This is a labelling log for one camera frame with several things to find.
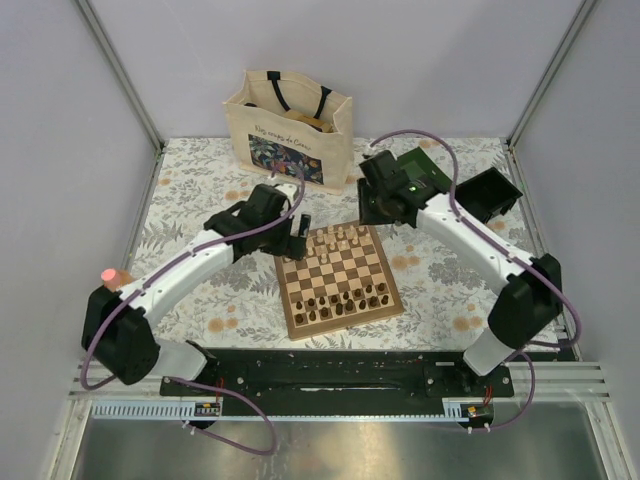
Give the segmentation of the wooden chess board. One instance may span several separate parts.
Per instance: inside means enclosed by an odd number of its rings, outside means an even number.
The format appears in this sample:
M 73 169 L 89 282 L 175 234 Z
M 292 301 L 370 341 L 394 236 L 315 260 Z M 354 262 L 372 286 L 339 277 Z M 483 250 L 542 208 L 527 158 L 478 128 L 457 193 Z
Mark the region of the wooden chess board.
M 302 259 L 277 257 L 274 263 L 288 336 L 294 341 L 404 312 L 373 226 L 354 221 L 313 229 Z

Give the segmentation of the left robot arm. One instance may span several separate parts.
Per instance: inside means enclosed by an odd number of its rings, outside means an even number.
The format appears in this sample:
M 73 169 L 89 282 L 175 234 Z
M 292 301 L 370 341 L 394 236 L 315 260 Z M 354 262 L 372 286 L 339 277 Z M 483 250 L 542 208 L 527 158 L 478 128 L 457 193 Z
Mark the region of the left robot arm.
M 216 386 L 210 356 L 193 342 L 158 339 L 153 328 L 186 295 L 242 257 L 261 251 L 303 258 L 310 218 L 291 232 L 304 188 L 259 184 L 248 199 L 211 216 L 201 231 L 167 262 L 138 280 L 110 290 L 100 286 L 88 300 L 81 345 L 113 379 L 135 384 L 149 375 L 180 377 L 196 395 Z

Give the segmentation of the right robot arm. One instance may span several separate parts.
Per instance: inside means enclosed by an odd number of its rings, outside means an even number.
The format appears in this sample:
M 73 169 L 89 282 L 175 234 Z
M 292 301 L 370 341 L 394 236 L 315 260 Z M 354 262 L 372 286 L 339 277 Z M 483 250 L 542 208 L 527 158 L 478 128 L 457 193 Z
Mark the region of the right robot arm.
M 427 233 L 469 264 L 496 294 L 488 325 L 463 353 L 455 383 L 475 396 L 491 372 L 533 340 L 560 315 L 560 264 L 510 246 L 455 199 L 450 187 L 433 179 L 433 168 L 401 162 L 383 150 L 359 165 L 359 219 L 364 225 L 404 224 Z

